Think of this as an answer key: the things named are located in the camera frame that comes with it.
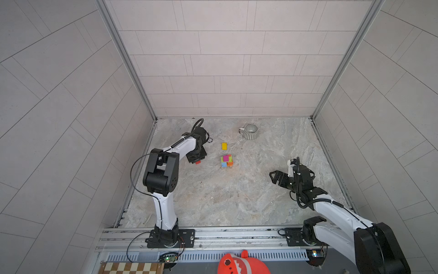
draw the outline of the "checkered board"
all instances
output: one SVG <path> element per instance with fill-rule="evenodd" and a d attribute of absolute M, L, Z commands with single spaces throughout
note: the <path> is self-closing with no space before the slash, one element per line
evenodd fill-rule
<path fill-rule="evenodd" d="M 162 274 L 163 263 L 101 263 L 99 274 Z"/>

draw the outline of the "ceramic cup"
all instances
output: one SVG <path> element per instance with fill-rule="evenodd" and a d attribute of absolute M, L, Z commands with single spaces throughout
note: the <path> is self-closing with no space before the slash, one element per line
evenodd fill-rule
<path fill-rule="evenodd" d="M 253 124 L 247 124 L 245 127 L 239 129 L 239 133 L 246 140 L 255 140 L 258 137 L 258 127 Z"/>

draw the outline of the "tiled wall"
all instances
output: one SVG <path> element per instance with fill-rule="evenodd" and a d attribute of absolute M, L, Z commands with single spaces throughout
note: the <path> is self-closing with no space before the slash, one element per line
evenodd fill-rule
<path fill-rule="evenodd" d="M 0 1 L 0 272 L 79 273 L 151 125 L 93 0 Z"/>
<path fill-rule="evenodd" d="M 159 117 L 311 115 L 370 3 L 106 1 Z"/>
<path fill-rule="evenodd" d="M 364 217 L 438 273 L 438 2 L 387 0 L 316 118 Z"/>

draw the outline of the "robotic arm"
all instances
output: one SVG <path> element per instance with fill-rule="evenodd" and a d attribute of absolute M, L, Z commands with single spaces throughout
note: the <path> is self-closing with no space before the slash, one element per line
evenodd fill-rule
<path fill-rule="evenodd" d="M 309 207 L 328 219 L 313 217 L 304 221 L 301 235 L 305 243 L 327 243 L 356 264 L 363 274 L 410 273 L 388 225 L 362 218 L 333 200 L 323 189 L 314 187 L 315 174 L 300 164 L 299 157 L 289 160 L 288 167 L 288 174 L 271 172 L 272 182 L 290 190 L 290 194 L 295 193 L 300 208 Z"/>
<path fill-rule="evenodd" d="M 173 207 L 173 191 L 178 183 L 179 162 L 184 156 L 190 163 L 205 158 L 203 145 L 209 139 L 208 132 L 201 127 L 204 119 L 199 119 L 191 132 L 184 133 L 171 146 L 152 149 L 143 176 L 143 185 L 153 193 L 157 222 L 151 232 L 152 242 L 173 247 L 178 243 L 178 218 Z"/>

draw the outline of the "red plush toy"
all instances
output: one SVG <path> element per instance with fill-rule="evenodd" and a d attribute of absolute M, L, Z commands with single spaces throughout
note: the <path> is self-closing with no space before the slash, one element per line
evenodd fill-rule
<path fill-rule="evenodd" d="M 218 274 L 271 274 L 268 267 L 256 258 L 249 258 L 248 251 L 242 257 L 225 254 L 219 262 Z"/>

